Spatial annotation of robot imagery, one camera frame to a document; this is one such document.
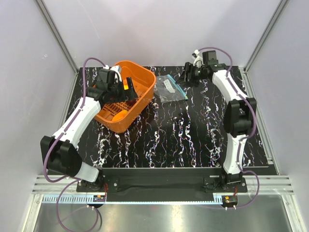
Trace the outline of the orange plastic basket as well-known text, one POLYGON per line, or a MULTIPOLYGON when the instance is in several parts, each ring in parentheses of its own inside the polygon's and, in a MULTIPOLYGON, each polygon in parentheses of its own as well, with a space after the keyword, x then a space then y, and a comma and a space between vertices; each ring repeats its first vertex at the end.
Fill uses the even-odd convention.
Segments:
POLYGON ((108 93, 95 120, 113 132, 123 133, 152 100, 156 77, 145 67, 124 60, 109 70, 100 70, 96 83, 108 93))

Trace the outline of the clear zip top bag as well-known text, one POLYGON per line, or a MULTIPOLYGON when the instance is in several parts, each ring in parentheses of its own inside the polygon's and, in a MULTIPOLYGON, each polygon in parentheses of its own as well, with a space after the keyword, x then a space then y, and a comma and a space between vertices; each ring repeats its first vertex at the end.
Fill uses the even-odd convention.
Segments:
POLYGON ((157 76, 154 88, 154 93, 159 97, 162 104, 188 100, 184 90, 170 74, 157 76))

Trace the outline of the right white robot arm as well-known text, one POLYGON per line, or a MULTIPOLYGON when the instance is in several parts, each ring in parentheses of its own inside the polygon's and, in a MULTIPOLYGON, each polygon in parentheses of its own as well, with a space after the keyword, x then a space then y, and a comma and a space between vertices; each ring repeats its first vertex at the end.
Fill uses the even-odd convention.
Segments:
POLYGON ((245 144, 256 130, 256 100, 249 98, 235 83, 224 64, 201 65, 197 67, 186 62, 178 83, 197 83, 209 79, 226 101, 224 130, 227 133, 227 150, 219 180, 214 189, 234 191, 241 186, 244 170, 242 159, 245 144))

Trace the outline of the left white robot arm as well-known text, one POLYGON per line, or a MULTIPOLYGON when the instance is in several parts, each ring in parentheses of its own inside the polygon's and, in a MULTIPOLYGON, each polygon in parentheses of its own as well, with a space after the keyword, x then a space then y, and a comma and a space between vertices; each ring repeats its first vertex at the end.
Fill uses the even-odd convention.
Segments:
POLYGON ((43 175, 49 183, 57 183, 65 178, 87 181, 93 191, 104 187, 104 179, 99 169, 82 161, 78 143, 91 120, 111 103, 131 102, 138 98, 131 77, 125 80, 106 78, 97 80, 95 85, 84 89, 78 106, 62 127, 52 136, 44 136, 40 141, 43 175))

